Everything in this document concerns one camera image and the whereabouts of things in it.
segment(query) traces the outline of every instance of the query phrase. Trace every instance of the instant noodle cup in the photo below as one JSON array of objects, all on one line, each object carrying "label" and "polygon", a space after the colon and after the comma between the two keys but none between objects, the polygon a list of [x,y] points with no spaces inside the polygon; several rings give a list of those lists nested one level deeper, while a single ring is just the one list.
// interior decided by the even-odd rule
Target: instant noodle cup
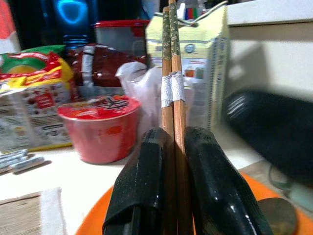
[{"label": "instant noodle cup", "polygon": [[81,160],[93,164],[128,156],[135,142],[140,103],[125,95],[98,96],[58,108]]}]

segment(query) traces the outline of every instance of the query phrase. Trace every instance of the wooden chopstick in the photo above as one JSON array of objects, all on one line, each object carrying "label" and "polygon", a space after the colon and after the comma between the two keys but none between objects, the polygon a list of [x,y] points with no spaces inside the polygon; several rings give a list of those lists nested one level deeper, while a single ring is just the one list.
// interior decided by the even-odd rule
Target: wooden chopstick
[{"label": "wooden chopstick", "polygon": [[[172,71],[171,39],[169,7],[163,8],[163,49],[162,49],[162,76],[168,76]],[[177,199],[176,199],[176,174],[174,152],[174,120],[173,103],[162,108],[162,128],[170,137],[167,154],[164,157],[165,173],[165,206],[164,206],[164,235],[177,234]]]},{"label": "wooden chopstick", "polygon": [[[179,32],[176,1],[169,0],[172,71],[181,71]],[[178,195],[178,232],[179,235],[193,234],[193,219],[189,185],[188,163],[185,154],[184,132],[186,127],[185,103],[174,101],[174,140],[176,156],[176,181]]]}]

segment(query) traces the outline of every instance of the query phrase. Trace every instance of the orange tray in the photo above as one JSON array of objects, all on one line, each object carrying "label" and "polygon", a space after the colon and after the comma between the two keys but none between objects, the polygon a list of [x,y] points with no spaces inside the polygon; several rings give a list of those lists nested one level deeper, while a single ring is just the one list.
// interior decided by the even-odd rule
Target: orange tray
[{"label": "orange tray", "polygon": [[[254,196],[257,200],[270,197],[281,197],[279,194],[268,189],[258,181],[242,174],[248,182]],[[82,225],[79,227],[76,235],[102,235],[102,225],[106,217],[107,209],[110,203],[112,188],[110,188],[93,206]],[[310,220],[302,211],[296,209],[298,217],[298,228],[295,235],[312,235],[313,221]]]}]

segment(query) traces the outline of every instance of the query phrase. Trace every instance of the tape on chopsticks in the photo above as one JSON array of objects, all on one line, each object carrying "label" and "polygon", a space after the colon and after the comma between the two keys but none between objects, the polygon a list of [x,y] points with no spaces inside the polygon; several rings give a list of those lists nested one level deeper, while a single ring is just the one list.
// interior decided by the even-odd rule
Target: tape on chopsticks
[{"label": "tape on chopsticks", "polygon": [[176,100],[185,101],[184,95],[184,77],[181,71],[170,73],[162,77],[161,104],[168,107]]}]

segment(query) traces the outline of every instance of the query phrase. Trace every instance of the table surface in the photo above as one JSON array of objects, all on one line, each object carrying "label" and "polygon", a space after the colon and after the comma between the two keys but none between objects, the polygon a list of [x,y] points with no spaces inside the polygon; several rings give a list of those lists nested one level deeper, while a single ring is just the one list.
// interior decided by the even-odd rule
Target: table surface
[{"label": "table surface", "polygon": [[[223,151],[237,168],[260,161],[261,156],[225,125],[213,131]],[[20,175],[0,176],[0,200],[61,187],[61,201],[67,233],[75,234],[89,210],[114,184],[129,157],[106,165],[92,165],[79,159],[71,147],[37,152],[51,163]]]}]

